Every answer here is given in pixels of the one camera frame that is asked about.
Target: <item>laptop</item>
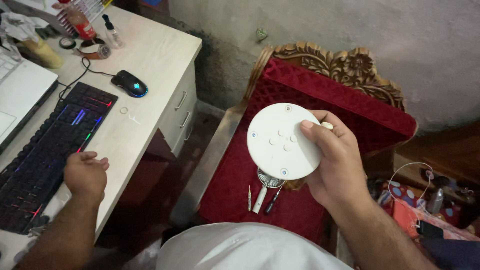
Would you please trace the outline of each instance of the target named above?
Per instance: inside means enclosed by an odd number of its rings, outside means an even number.
[[[0,48],[0,154],[58,85],[58,75]]]

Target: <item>hand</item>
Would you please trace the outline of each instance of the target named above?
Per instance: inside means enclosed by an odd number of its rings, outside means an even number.
[[[326,110],[310,111],[320,122],[333,125],[333,130],[303,120],[300,130],[323,152],[320,165],[306,177],[311,194],[327,210],[335,206],[355,204],[370,198],[355,135],[343,122]]]
[[[72,196],[86,196],[103,200],[107,174],[110,164],[107,158],[95,159],[96,152],[80,152],[71,154],[63,170],[63,179]]]

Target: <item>black screwdriver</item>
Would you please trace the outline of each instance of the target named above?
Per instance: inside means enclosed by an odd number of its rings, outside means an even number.
[[[268,213],[270,213],[270,211],[272,210],[273,203],[275,203],[275,200],[278,197],[278,193],[280,192],[280,189],[282,189],[282,186],[278,189],[275,196],[268,202],[267,207],[265,207],[265,210],[264,210],[265,216],[268,216]]]

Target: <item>wooden carving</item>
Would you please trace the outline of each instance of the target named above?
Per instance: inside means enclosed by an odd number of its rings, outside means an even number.
[[[405,111],[400,87],[377,74],[374,60],[366,48],[332,53],[312,42],[277,46],[273,57],[301,59],[304,68],[325,75],[346,86]]]

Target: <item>gaming mouse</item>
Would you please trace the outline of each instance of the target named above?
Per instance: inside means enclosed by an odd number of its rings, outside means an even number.
[[[148,87],[126,70],[120,70],[110,81],[134,98],[141,98],[148,92]]]

